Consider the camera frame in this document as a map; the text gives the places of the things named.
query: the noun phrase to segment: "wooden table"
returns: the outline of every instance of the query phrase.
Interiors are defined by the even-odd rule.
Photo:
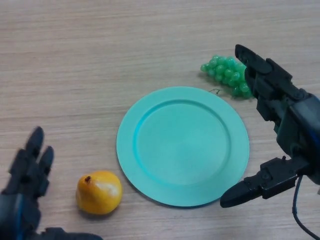
[[[272,58],[293,82],[320,94],[318,0],[2,0],[0,2],[0,187],[17,148],[40,125],[55,150],[51,185],[40,199],[46,227],[105,240],[305,240],[291,214],[294,190],[222,209],[154,204],[124,179],[116,156],[119,124],[142,96],[168,86],[215,86],[199,76],[212,55],[243,44]],[[282,151],[255,100],[235,101],[250,136],[245,176]],[[114,171],[124,196],[112,216],[77,210],[79,177]],[[318,186],[307,177],[299,216],[320,234]]]

